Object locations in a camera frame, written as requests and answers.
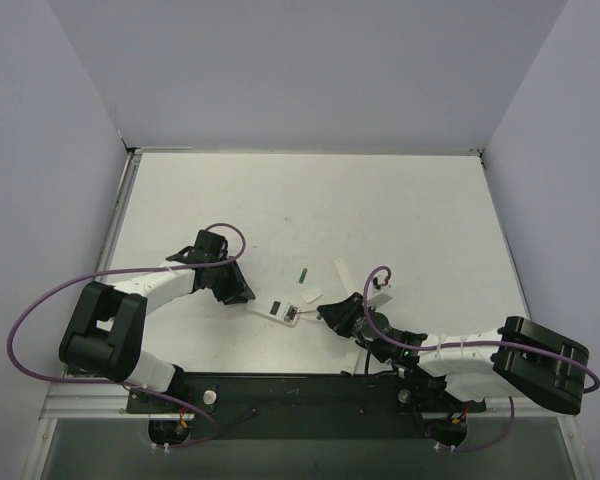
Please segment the white battery cover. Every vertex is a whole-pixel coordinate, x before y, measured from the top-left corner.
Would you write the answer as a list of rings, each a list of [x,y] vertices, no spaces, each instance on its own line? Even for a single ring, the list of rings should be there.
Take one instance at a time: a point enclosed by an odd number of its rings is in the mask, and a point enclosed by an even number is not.
[[[303,291],[301,297],[306,304],[312,304],[322,297],[323,293],[317,288],[311,288]]]

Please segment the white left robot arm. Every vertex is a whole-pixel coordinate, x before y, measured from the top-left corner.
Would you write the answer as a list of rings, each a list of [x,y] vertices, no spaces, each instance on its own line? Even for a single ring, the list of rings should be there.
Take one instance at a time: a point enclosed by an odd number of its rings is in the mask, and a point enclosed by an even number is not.
[[[66,365],[109,381],[148,389],[163,411],[184,402],[184,371],[142,350],[146,317],[173,300],[209,289],[224,305],[246,304],[255,293],[231,256],[227,239],[210,227],[156,269],[113,284],[83,289],[59,346]]]

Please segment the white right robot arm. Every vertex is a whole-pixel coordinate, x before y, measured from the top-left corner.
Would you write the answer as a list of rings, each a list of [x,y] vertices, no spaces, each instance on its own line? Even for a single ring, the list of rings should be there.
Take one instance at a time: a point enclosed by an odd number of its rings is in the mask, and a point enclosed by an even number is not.
[[[520,316],[484,333],[446,337],[402,331],[359,293],[320,305],[337,335],[412,379],[424,379],[461,403],[526,397],[560,414],[577,415],[585,394],[589,351],[582,344]]]

